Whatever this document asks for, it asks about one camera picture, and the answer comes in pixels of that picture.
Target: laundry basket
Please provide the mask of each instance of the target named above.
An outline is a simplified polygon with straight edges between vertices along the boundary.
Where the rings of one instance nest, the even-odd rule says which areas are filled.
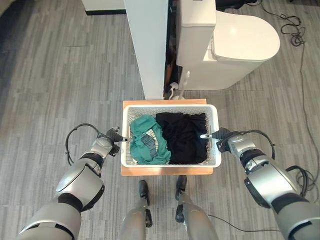
[[[142,115],[156,117],[158,113],[183,113],[202,114],[205,113],[207,133],[219,130],[218,113],[215,106],[210,104],[149,104],[149,105],[129,105],[123,110],[122,136],[132,138],[130,124]],[[207,144],[207,159],[198,164],[139,164],[130,154],[130,142],[121,144],[121,163],[125,167],[174,167],[174,168],[216,168],[221,163],[221,153],[218,151],[217,140],[209,139]]]

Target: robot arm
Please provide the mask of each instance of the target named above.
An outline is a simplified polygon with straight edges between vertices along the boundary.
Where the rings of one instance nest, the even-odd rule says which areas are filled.
[[[211,137],[220,140],[217,146],[221,152],[230,151],[240,160],[246,173],[245,186],[257,204],[273,210],[286,240],[319,239],[320,207],[298,194],[287,171],[276,166],[240,132],[222,128]]]
[[[102,196],[105,186],[101,168],[106,157],[115,155],[123,137],[117,128],[100,135],[91,149],[65,173],[56,187],[55,197],[26,223],[17,240],[76,240],[81,226],[81,212],[91,209]]]

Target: white partition wall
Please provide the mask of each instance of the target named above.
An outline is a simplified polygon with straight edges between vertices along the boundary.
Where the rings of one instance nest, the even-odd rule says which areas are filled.
[[[124,0],[145,99],[163,99],[168,0]]]

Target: toilet seat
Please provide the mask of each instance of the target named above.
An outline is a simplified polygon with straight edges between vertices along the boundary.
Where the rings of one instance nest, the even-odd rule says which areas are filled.
[[[216,11],[211,52],[217,60],[263,62],[279,48],[279,36],[267,21]]]

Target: black cloth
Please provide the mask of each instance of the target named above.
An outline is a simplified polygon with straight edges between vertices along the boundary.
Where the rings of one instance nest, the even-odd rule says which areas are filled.
[[[206,114],[162,112],[155,116],[162,127],[162,136],[171,151],[169,164],[199,164],[207,159],[208,139],[200,138],[207,133]]]

